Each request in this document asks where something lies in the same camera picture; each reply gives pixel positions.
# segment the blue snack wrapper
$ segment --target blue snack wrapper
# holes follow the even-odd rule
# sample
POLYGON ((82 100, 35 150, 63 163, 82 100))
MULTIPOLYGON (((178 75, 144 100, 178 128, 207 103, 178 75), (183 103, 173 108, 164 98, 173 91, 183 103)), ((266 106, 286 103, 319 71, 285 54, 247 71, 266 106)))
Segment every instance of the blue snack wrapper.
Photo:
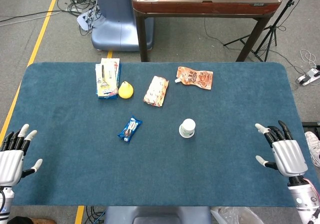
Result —
POLYGON ((132 136, 142 124, 142 120, 138 120, 134 115, 130 118, 124 129, 118 134, 118 137, 129 143, 132 136))

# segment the plastic bag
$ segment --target plastic bag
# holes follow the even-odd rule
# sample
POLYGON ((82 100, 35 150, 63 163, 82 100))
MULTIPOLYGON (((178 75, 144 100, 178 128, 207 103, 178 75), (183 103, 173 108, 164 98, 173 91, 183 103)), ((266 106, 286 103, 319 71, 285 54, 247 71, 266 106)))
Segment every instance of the plastic bag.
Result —
POLYGON ((248 207, 215 206, 211 208, 211 214, 219 224, 264 224, 248 207))

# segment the white cup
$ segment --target white cup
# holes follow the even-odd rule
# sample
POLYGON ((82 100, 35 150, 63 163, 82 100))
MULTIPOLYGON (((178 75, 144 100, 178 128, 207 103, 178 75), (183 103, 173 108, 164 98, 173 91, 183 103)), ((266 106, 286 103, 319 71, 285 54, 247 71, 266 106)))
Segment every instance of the white cup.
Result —
POLYGON ((194 120, 185 119, 179 127, 179 133, 183 138, 190 138, 195 134, 196 123, 194 120))

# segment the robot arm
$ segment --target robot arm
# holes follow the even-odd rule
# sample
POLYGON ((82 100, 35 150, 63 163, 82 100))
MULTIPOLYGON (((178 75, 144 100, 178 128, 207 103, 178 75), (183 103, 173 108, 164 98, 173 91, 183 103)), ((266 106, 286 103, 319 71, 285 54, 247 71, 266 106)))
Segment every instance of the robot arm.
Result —
POLYGON ((296 140, 283 121, 278 121, 283 133, 276 126, 255 124, 255 127, 264 135, 273 153, 275 162, 264 160, 255 156, 256 160, 264 167, 278 170, 289 179, 287 184, 295 202, 303 224, 319 224, 320 213, 319 194, 312 183, 303 177, 308 170, 305 158, 296 140))
POLYGON ((33 167, 23 171, 24 159, 30 142, 37 134, 37 131, 33 130, 25 137, 28 128, 29 125, 25 124, 16 133, 10 132, 4 138, 0 149, 0 224, 6 224, 9 219, 15 197, 12 187, 21 178, 37 172, 42 164, 42 159, 39 159, 33 167))

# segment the tripod stand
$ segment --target tripod stand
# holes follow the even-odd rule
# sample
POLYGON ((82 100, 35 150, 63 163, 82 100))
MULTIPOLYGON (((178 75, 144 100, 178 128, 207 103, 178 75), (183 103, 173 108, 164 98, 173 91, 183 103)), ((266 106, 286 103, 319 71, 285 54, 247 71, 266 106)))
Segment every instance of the tripod stand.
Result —
MULTIPOLYGON (((269 50, 270 50, 270 45, 271 45, 271 42, 272 42, 273 37, 274 37, 275 46, 277 46, 277 32, 276 32, 276 30, 277 30, 277 28, 278 28, 277 24, 278 24, 278 22, 280 21, 280 19, 283 17, 283 15, 285 14, 285 12, 287 11, 287 9, 288 9, 289 7, 291 7, 292 5, 294 5, 294 4, 295 4, 294 0, 289 0, 289 1, 286 3, 285 7, 283 8, 282 12, 281 12, 280 15, 278 16, 278 18, 275 20, 275 22, 274 22, 272 25, 269 25, 269 26, 267 26, 265 29, 263 29, 263 30, 269 29, 269 31, 268 31, 268 33, 266 34, 266 36, 264 37, 264 39, 262 40, 262 42, 260 43, 260 45, 258 46, 258 48, 257 48, 255 51, 251 49, 251 52, 254 54, 254 56, 255 56, 256 58, 259 59, 260 62, 266 62, 266 61, 267 61, 267 59, 268 59, 268 54, 269 54, 269 50), (263 61, 263 60, 260 58, 260 56, 258 55, 258 52, 261 50, 261 47, 265 44, 265 42, 267 41, 268 38, 269 38, 269 41, 268 41, 268 44, 267 44, 267 48, 266 48, 266 50, 265 50, 265 56, 264 56, 264 61, 263 61)), ((236 39, 236 40, 230 41, 230 42, 224 44, 223 46, 224 46, 224 47, 225 47, 225 46, 228 46, 228 45, 230 45, 230 44, 232 44, 232 43, 235 43, 235 42, 237 42, 237 41, 240 41, 242 44, 245 44, 245 42, 243 41, 243 39, 245 39, 245 38, 247 38, 247 37, 249 37, 249 36, 250 36, 250 35, 245 35, 245 36, 240 37, 240 38, 238 38, 238 39, 236 39)))

